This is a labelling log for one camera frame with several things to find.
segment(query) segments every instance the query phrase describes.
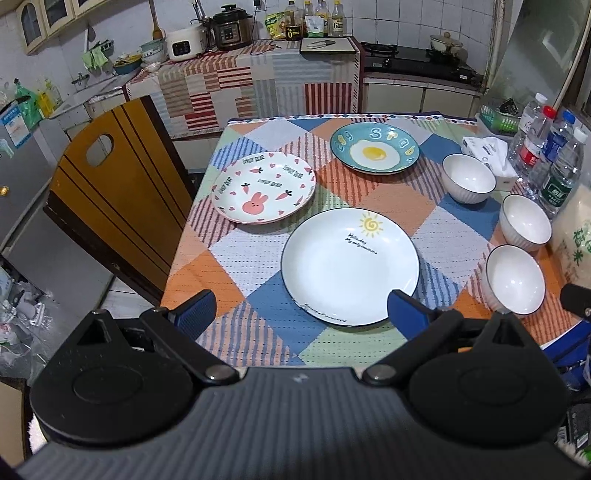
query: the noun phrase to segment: white tile wall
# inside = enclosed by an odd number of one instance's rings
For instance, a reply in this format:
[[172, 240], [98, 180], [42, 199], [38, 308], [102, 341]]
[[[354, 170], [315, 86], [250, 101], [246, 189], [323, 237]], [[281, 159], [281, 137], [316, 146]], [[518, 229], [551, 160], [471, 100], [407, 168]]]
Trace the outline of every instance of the white tile wall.
[[378, 0], [378, 17], [382, 20], [400, 20], [400, 0]]
[[359, 41], [376, 41], [376, 20], [369, 18], [353, 19], [353, 35]]
[[443, 16], [441, 29], [447, 31], [460, 31], [462, 23], [462, 9], [452, 4], [443, 4]]
[[420, 25], [400, 22], [398, 24], [398, 45], [418, 48], [420, 28]]
[[398, 22], [378, 20], [376, 26], [376, 41], [378, 43], [398, 42]]
[[423, 3], [420, 1], [400, 0], [400, 21], [420, 25], [422, 10]]
[[[515, 24], [522, 0], [506, 0], [510, 27]], [[202, 0], [208, 16], [220, 11], [220, 0]], [[252, 0], [236, 0], [239, 7], [253, 13]], [[265, 14], [285, 7], [284, 0], [267, 0], [267, 10], [256, 15], [255, 38], [268, 38], [264, 27]], [[302, 0], [297, 0], [300, 7]], [[348, 32], [360, 41], [398, 43], [401, 46], [427, 48], [429, 36], [445, 31], [464, 40], [468, 63], [483, 73], [492, 29], [494, 0], [343, 0], [348, 18]], [[160, 27], [166, 31], [186, 28], [194, 17], [187, 0], [155, 0]], [[329, 0], [332, 10], [333, 2]], [[87, 17], [98, 40], [115, 41], [115, 53], [135, 51], [150, 41], [152, 21], [147, 0], [110, 2]], [[65, 97], [74, 92], [71, 80], [78, 72], [85, 73], [81, 60], [86, 22], [77, 22], [59, 38], [49, 42], [36, 55], [25, 56], [14, 13], [0, 17], [0, 85], [18, 77], [24, 85], [36, 87], [37, 79], [48, 76]], [[107, 73], [94, 74], [90, 83], [98, 82]]]
[[421, 25], [441, 28], [441, 15], [443, 3], [436, 0], [423, 0], [423, 13], [421, 14]]

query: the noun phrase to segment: white plate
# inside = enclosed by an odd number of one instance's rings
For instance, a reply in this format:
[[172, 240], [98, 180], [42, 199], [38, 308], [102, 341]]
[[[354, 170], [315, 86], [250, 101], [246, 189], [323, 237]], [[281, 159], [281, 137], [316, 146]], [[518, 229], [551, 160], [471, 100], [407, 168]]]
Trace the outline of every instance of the white plate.
[[301, 209], [316, 188], [316, 174], [305, 160], [264, 152], [235, 160], [213, 183], [213, 206], [232, 222], [271, 223]]
[[357, 327], [388, 317], [392, 290], [413, 294], [418, 256], [392, 220], [339, 208], [314, 215], [291, 234], [281, 274], [298, 307], [325, 322]]

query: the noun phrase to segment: green bottle label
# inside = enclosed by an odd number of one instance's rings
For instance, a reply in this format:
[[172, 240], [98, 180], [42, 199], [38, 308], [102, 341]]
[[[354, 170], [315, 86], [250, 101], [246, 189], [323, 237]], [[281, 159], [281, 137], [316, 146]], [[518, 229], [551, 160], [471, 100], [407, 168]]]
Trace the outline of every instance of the green bottle label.
[[542, 198], [554, 207], [560, 207], [569, 196], [572, 188], [562, 185], [553, 175], [550, 175], [542, 187]]

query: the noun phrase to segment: wall cabinet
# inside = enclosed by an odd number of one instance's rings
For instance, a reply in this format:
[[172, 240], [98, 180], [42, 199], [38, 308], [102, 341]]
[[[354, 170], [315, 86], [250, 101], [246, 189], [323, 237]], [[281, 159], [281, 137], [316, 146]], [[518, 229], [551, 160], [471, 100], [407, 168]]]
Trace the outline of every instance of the wall cabinet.
[[47, 38], [40, 0], [25, 0], [21, 3], [17, 8], [17, 18], [25, 51], [29, 53]]
[[74, 20], [70, 0], [40, 0], [41, 14], [47, 35], [52, 35]]
[[[0, 0], [0, 5], [7, 0]], [[17, 8], [21, 36], [27, 54], [70, 22], [109, 0], [25, 0]]]
[[74, 13], [77, 17], [88, 12], [94, 7], [104, 4], [107, 0], [71, 0], [74, 7]]

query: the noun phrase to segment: dining table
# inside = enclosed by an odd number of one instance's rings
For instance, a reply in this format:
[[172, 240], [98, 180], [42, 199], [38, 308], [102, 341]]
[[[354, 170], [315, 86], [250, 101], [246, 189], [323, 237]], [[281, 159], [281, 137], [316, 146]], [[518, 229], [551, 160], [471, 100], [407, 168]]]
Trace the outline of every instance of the dining table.
[[[388, 176], [349, 169], [331, 152], [330, 138], [353, 122], [406, 131], [420, 146], [419, 159]], [[374, 363], [407, 341], [388, 319], [355, 328], [322, 322], [296, 306], [281, 276], [281, 254], [298, 225], [328, 209], [356, 207], [386, 216], [411, 238], [420, 266], [415, 299], [431, 309], [449, 307], [465, 317], [490, 318], [480, 282], [483, 268], [489, 253], [506, 243], [499, 226], [504, 197], [522, 192], [516, 184], [512, 192], [495, 191], [478, 205], [451, 198], [441, 183], [441, 165], [447, 155], [461, 153], [462, 138], [471, 136], [479, 136], [475, 121], [439, 113], [230, 121], [194, 199], [161, 305], [172, 309], [202, 290], [213, 291], [217, 315], [197, 343], [235, 367]], [[233, 223], [213, 207], [212, 187], [231, 162], [264, 151], [306, 160], [316, 172], [316, 191], [305, 207], [275, 223]], [[551, 251], [543, 247], [535, 258], [545, 278], [545, 299], [521, 321], [541, 345], [578, 320], [560, 305], [564, 281]]]

